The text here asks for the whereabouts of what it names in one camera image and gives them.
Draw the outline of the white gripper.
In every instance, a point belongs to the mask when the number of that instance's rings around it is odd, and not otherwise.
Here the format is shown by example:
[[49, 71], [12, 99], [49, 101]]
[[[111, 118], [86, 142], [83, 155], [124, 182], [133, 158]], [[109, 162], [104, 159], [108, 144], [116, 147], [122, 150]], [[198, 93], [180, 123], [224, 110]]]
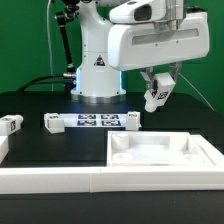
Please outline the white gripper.
[[[114, 25], [108, 36], [108, 62], [120, 71], [172, 63], [170, 75], [177, 81], [181, 62], [205, 57], [209, 47], [207, 13], [190, 13], [175, 31], [156, 32], [153, 23]], [[141, 69], [140, 73], [147, 89], [153, 91], [151, 70]]]

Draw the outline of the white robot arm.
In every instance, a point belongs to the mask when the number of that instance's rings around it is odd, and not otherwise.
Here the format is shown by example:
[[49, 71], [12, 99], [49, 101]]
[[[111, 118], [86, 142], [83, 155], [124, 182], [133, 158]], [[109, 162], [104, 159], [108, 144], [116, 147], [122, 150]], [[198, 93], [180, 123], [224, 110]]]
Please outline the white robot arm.
[[121, 73], [202, 58], [209, 52], [206, 12], [186, 12], [184, 0], [95, 0], [80, 4], [82, 62], [73, 97], [109, 103], [126, 94]]

